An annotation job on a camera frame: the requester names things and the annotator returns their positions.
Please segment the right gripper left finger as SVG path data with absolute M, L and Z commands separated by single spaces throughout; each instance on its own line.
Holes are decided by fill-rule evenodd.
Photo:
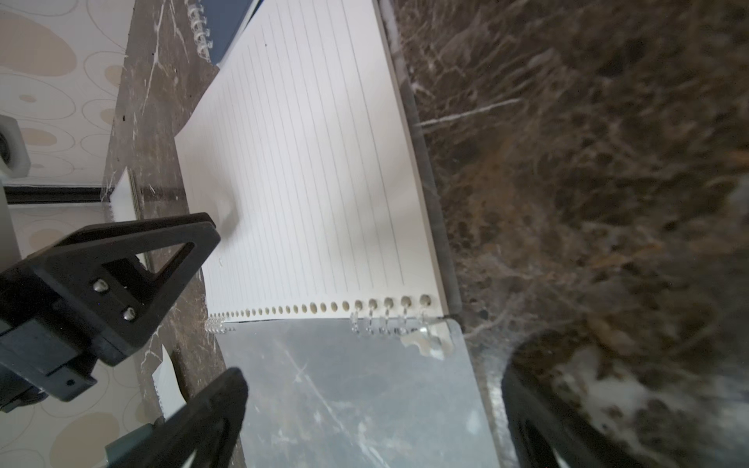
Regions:
M 230 368 L 111 467 L 227 467 L 242 428 L 249 386 Z

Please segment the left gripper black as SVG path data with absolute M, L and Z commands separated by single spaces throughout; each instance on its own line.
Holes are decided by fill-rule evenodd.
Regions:
M 206 213 L 96 224 L 3 271 L 1 411 L 96 386 L 97 359 L 144 347 L 218 243 Z

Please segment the torn lined paper page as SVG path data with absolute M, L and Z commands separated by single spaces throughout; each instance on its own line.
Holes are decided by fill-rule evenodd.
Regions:
M 152 374 L 159 407 L 165 419 L 171 418 L 185 404 L 185 397 L 177 381 L 177 372 L 168 350 L 162 347 L 162 362 Z

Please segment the blue spiral notebook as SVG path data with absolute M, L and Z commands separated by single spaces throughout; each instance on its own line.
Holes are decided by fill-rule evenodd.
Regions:
M 198 56 L 213 66 L 222 66 L 259 5 L 259 0 L 185 1 Z

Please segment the small grid spiral notebook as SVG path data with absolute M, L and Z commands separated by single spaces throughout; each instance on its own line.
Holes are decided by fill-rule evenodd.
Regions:
M 113 222 L 134 222 L 138 220 L 137 195 L 128 168 L 123 171 L 109 195 L 108 212 Z

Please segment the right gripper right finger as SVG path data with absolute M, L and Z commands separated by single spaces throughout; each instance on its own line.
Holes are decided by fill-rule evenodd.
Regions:
M 624 417 L 618 409 L 585 409 L 563 400 L 514 351 L 506 365 L 502 399 L 521 467 L 642 467 L 618 440 Z

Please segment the large lined spiral notebook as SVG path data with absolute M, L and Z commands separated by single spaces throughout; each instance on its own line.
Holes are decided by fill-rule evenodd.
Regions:
M 497 466 L 376 2 L 263 2 L 176 146 L 248 466 Z

